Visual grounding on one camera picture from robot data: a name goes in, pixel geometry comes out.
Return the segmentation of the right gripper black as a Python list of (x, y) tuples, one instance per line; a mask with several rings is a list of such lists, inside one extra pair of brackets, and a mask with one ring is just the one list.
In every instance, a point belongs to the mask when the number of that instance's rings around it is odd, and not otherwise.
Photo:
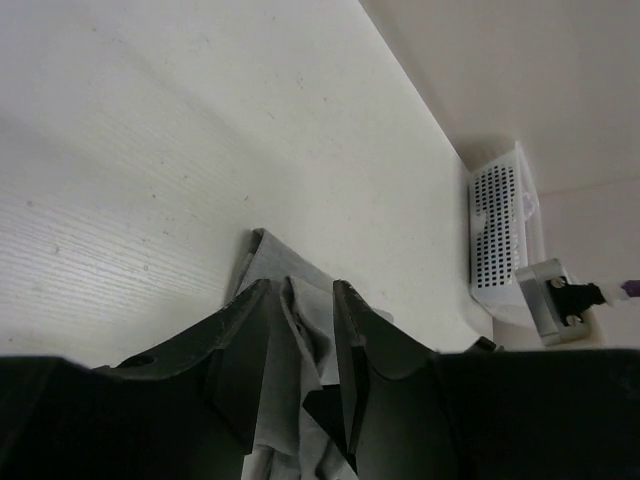
[(496, 353), (504, 351), (502, 345), (496, 344), (486, 337), (479, 337), (467, 350), (466, 353)]

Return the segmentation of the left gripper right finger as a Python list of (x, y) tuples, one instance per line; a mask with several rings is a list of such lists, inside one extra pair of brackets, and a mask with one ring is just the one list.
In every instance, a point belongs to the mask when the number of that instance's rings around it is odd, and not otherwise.
[(447, 479), (450, 429), (433, 353), (333, 284), (334, 332), (347, 449), (361, 479)]

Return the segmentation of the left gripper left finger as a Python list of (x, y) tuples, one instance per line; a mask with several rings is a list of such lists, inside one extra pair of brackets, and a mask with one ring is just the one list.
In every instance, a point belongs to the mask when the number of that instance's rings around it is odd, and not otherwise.
[(271, 283), (116, 367), (99, 367), (92, 479), (237, 479), (253, 448)]

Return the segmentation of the grey tank top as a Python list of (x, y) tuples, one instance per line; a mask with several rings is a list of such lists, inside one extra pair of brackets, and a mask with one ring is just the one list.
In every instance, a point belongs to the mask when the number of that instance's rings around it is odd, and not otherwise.
[(248, 479), (353, 479), (337, 445), (304, 409), (339, 382), (331, 276), (264, 228), (251, 232), (236, 289), (271, 281), (275, 312)]

